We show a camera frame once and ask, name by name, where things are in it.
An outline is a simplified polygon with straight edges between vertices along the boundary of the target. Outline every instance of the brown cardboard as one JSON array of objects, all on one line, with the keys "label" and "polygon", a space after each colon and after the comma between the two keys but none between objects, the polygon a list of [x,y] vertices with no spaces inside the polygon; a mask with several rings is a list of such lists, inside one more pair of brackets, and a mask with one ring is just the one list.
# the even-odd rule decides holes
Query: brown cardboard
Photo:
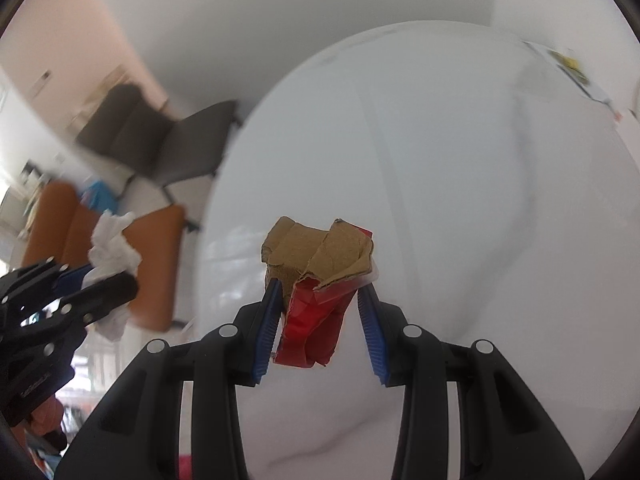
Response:
[{"label": "brown cardboard", "polygon": [[262,245],[262,261],[267,264],[266,282],[282,282],[285,305],[294,284],[312,277],[317,288],[348,280],[372,270],[373,242],[357,227],[337,219],[322,231],[303,226],[286,216],[273,226]]}]

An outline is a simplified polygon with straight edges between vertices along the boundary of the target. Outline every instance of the silver screw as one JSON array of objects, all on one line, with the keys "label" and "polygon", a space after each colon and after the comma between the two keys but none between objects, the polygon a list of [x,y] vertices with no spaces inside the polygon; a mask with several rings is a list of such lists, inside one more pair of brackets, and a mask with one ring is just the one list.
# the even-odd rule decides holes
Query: silver screw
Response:
[{"label": "silver screw", "polygon": [[494,351],[494,345],[491,344],[490,341],[486,339],[481,339],[476,343],[476,350],[478,350],[481,354],[490,354]]},{"label": "silver screw", "polygon": [[223,325],[218,330],[220,337],[233,337],[238,333],[238,327],[232,324]]},{"label": "silver screw", "polygon": [[146,345],[146,351],[150,354],[157,354],[164,350],[165,343],[162,339],[153,339],[153,341],[149,341]]},{"label": "silver screw", "polygon": [[417,325],[407,325],[402,329],[402,333],[407,337],[420,337],[422,329]]}]

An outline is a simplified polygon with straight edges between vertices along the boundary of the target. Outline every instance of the marble tabletop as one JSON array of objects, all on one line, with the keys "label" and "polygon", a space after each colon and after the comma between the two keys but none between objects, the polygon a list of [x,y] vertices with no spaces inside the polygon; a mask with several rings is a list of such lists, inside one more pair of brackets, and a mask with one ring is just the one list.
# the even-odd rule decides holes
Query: marble tabletop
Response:
[{"label": "marble tabletop", "polygon": [[[610,110],[518,38],[401,23],[286,76],[209,199],[200,335],[261,298],[282,215],[372,231],[381,300],[441,340],[492,340],[587,476],[617,444],[640,403],[640,174]],[[390,478],[402,388],[373,375],[353,305],[326,368],[271,364],[238,404],[257,480]]]}]

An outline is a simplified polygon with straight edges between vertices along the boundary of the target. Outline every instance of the torn cardboard box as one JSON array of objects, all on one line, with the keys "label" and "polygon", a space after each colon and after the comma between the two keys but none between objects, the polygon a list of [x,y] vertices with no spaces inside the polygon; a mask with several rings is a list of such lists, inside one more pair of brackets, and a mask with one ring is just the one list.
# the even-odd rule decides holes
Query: torn cardboard box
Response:
[{"label": "torn cardboard box", "polygon": [[371,232],[337,219],[328,231],[286,216],[262,245],[266,283],[282,282],[287,305],[275,362],[309,368],[334,354],[344,313],[360,286],[375,278]]}]

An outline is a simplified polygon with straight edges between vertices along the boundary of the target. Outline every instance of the chair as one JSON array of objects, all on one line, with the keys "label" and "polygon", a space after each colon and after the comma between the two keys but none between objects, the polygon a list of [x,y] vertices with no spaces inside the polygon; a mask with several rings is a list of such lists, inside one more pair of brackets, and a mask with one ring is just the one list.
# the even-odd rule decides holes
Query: chair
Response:
[{"label": "chair", "polygon": [[[88,264],[100,215],[81,205],[73,186],[62,181],[45,186],[37,207],[22,265],[50,256],[71,267]],[[171,205],[137,218],[123,231],[142,256],[138,295],[129,303],[130,319],[142,328],[166,332],[172,326],[183,225],[184,208]]]},{"label": "chair", "polygon": [[[173,204],[169,184],[215,175],[229,128],[240,124],[236,104],[224,101],[174,121],[147,104],[138,86],[120,84],[108,92],[76,142],[125,164],[134,176],[149,178]],[[198,226],[188,222],[187,228],[197,230]]]}]

